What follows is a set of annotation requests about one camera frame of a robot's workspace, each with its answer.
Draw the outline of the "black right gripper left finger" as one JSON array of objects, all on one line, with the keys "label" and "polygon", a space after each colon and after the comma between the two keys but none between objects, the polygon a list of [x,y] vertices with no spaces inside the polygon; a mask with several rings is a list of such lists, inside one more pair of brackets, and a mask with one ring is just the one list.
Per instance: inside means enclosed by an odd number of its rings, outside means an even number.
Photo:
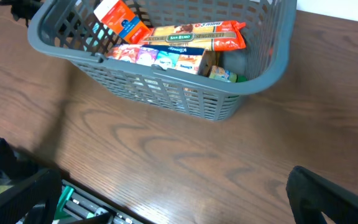
[{"label": "black right gripper left finger", "polygon": [[61,193],[60,173],[42,169],[0,194],[0,223],[52,223]]}]

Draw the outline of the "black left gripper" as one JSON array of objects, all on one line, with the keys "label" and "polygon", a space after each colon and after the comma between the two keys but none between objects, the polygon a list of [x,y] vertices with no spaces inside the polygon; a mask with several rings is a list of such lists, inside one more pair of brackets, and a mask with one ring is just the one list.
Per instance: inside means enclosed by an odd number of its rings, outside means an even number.
[{"label": "black left gripper", "polygon": [[41,0],[0,0],[0,6],[10,6],[13,19],[16,22],[19,19],[25,20],[26,27],[42,5]]}]

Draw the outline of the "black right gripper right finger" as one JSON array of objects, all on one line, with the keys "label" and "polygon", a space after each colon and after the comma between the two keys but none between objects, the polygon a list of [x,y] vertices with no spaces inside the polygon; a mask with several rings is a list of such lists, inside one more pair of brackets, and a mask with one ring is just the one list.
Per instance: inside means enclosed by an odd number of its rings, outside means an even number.
[{"label": "black right gripper right finger", "polygon": [[289,173],[286,191],[296,223],[358,223],[358,195],[302,166]]}]

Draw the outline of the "grey plastic shopping basket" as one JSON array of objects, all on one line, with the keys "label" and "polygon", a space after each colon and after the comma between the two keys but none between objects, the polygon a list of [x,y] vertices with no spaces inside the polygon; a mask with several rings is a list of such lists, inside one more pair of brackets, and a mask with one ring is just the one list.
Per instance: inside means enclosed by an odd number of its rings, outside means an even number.
[{"label": "grey plastic shopping basket", "polygon": [[223,52],[219,64],[247,78],[226,83],[172,69],[107,58],[122,39],[94,15],[96,1],[43,3],[28,29],[30,45],[69,60],[117,96],[209,119],[230,117],[247,95],[261,92],[284,74],[295,23],[296,1],[177,0],[128,1],[148,26],[239,21],[246,48]]}]

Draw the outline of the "orange and white carton box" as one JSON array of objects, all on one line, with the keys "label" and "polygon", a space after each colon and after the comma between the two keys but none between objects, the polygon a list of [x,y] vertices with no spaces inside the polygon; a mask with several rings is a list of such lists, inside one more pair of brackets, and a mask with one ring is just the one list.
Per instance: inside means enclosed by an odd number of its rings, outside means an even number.
[{"label": "orange and white carton box", "polygon": [[129,44],[137,44],[150,29],[122,0],[103,0],[93,11],[96,18]]}]

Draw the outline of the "green lid glass jar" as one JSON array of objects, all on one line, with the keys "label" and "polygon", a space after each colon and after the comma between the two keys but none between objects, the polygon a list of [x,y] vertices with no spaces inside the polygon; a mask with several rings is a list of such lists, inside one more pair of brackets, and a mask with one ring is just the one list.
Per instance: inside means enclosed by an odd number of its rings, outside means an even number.
[{"label": "green lid glass jar", "polygon": [[215,65],[211,67],[208,77],[213,80],[228,83],[242,83],[247,81],[246,77],[239,76],[236,73],[230,72],[229,70],[225,70],[224,68]]}]

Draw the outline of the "Kleenex tissue multipack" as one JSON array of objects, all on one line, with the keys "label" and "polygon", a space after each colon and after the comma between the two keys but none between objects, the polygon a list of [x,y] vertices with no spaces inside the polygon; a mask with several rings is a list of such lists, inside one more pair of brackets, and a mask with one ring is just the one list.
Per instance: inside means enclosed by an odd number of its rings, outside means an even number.
[{"label": "Kleenex tissue multipack", "polygon": [[206,50],[195,47],[121,44],[112,47],[105,56],[149,67],[157,66],[163,70],[175,69],[203,76],[211,65],[211,57]]}]

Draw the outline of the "orange San Remo spaghetti pack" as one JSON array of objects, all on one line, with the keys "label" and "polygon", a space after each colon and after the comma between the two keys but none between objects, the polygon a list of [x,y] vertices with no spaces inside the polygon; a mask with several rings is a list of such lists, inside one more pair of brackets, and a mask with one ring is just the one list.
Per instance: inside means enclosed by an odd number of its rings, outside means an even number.
[{"label": "orange San Remo spaghetti pack", "polygon": [[246,48],[241,29],[244,22],[217,21],[156,27],[139,44],[203,48],[208,51],[230,51]]}]

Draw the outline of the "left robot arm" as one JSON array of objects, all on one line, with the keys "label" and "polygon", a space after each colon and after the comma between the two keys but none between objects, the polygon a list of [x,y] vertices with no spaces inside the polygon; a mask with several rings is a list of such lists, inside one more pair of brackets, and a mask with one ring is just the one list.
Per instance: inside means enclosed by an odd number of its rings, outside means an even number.
[{"label": "left robot arm", "polygon": [[[9,6],[15,21],[29,20],[42,6],[41,0],[0,0],[0,6]],[[0,185],[16,185],[28,179],[39,170],[39,166],[31,160],[18,157],[12,147],[0,138]]]}]

